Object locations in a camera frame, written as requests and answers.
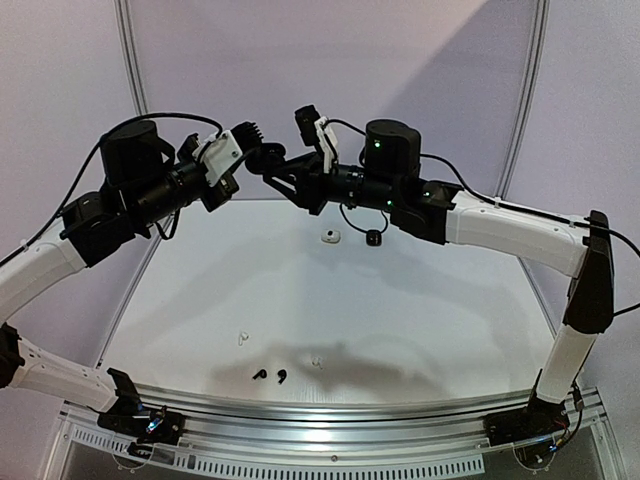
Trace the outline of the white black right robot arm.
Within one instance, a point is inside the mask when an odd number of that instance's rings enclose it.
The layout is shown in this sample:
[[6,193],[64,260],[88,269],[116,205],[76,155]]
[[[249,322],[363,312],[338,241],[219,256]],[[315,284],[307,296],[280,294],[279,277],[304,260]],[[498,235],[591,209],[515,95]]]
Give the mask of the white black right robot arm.
[[342,165],[327,120],[302,120],[308,154],[288,160],[279,144],[266,146],[263,180],[312,215],[329,202],[388,213],[389,222],[420,240],[468,245],[546,265],[570,278],[561,327],[517,427],[537,436],[562,411],[597,337],[614,317],[614,273],[607,218],[579,219],[503,203],[463,183],[420,178],[421,135],[390,119],[369,122],[362,163]]

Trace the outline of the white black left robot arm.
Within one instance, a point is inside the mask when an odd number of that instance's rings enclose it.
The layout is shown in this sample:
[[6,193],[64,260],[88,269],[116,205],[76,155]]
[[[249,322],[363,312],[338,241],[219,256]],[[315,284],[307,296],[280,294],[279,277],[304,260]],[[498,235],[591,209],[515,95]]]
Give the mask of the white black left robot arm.
[[1,263],[1,385],[61,397],[107,413],[128,434],[148,426],[148,412],[129,376],[92,370],[43,351],[6,321],[39,294],[91,268],[168,216],[199,200],[208,211],[239,189],[232,177],[243,157],[262,142],[251,122],[219,127],[205,141],[190,135],[175,149],[161,139],[146,114],[102,135],[101,188],[75,201],[63,200],[53,218]]

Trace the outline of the large black charging case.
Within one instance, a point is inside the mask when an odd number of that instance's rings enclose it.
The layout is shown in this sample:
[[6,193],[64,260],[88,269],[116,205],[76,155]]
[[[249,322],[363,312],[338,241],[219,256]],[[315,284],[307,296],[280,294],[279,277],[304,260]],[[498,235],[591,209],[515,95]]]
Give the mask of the large black charging case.
[[245,156],[244,165],[254,175],[264,175],[285,162],[286,148],[275,142],[262,143]]

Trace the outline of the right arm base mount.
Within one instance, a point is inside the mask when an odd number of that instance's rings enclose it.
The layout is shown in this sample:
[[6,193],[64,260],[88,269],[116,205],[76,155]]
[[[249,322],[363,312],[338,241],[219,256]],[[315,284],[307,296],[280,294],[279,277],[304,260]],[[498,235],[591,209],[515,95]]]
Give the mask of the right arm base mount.
[[483,430],[491,446],[548,439],[556,433],[561,433],[558,443],[563,445],[573,438],[580,423],[570,428],[564,401],[550,403],[533,394],[524,407],[486,415]]

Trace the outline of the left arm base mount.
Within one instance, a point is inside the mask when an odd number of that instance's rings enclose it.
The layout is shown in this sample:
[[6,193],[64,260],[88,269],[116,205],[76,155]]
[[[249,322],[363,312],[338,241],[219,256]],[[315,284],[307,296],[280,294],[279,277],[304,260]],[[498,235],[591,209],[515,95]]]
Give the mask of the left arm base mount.
[[118,401],[108,412],[98,415],[97,425],[113,433],[131,437],[124,452],[133,457],[148,459],[157,444],[177,446],[183,435],[186,417],[167,406],[126,406]]

